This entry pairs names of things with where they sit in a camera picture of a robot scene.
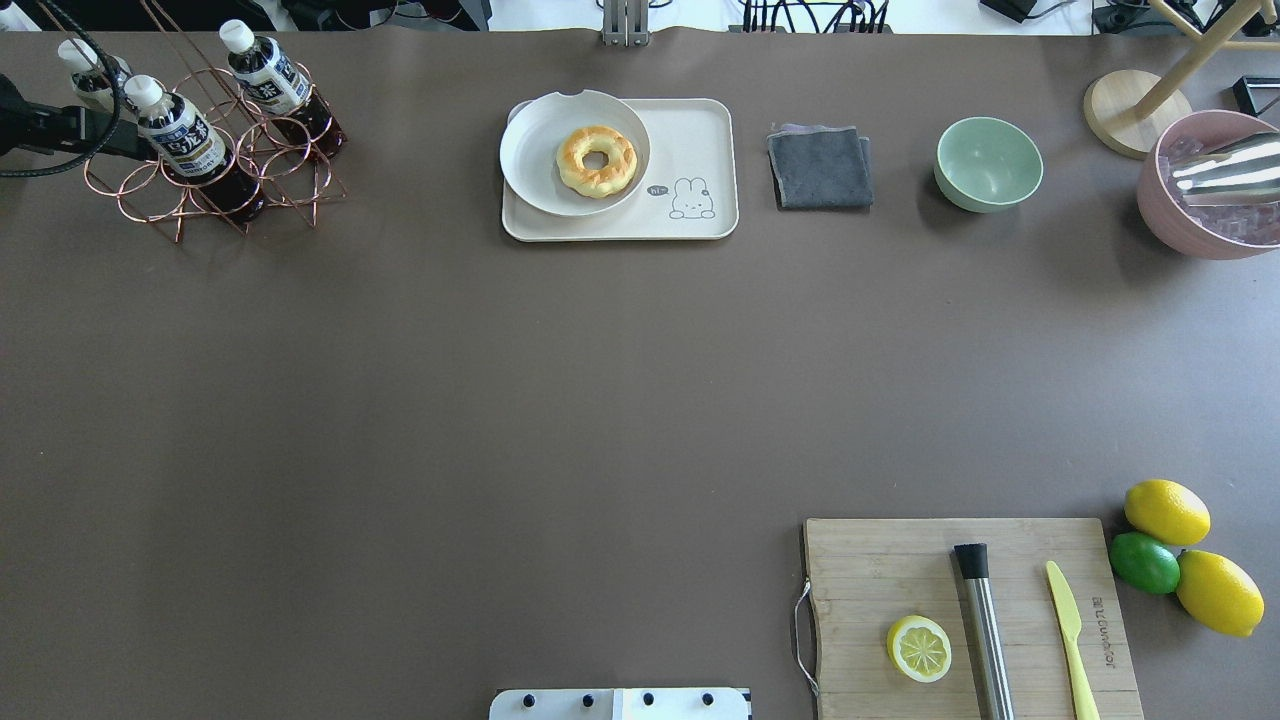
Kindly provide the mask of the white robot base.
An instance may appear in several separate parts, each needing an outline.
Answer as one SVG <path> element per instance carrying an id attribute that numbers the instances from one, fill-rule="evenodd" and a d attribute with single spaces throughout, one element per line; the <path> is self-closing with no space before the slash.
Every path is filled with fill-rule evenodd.
<path id="1" fill-rule="evenodd" d="M 489 719 L 753 719 L 749 689 L 639 687 L 508 689 L 490 703 Z"/>

